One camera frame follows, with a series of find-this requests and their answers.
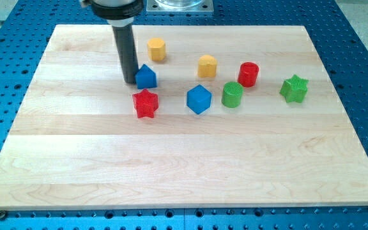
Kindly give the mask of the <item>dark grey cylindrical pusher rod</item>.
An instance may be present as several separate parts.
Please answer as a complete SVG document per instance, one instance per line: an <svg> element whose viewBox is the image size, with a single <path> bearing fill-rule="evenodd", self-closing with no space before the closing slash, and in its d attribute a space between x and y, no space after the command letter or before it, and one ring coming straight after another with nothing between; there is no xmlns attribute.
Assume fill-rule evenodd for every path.
<svg viewBox="0 0 368 230"><path fill-rule="evenodd" d="M119 61L127 84L136 84L135 75L139 71L132 25L113 27Z"/></svg>

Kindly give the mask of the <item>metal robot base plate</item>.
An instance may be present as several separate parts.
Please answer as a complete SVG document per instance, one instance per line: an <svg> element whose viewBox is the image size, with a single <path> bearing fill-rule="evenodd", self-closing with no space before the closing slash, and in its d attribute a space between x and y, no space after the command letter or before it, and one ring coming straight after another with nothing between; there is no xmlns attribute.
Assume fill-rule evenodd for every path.
<svg viewBox="0 0 368 230"><path fill-rule="evenodd" d="M147 0L146 11L211 13L214 11L213 0Z"/></svg>

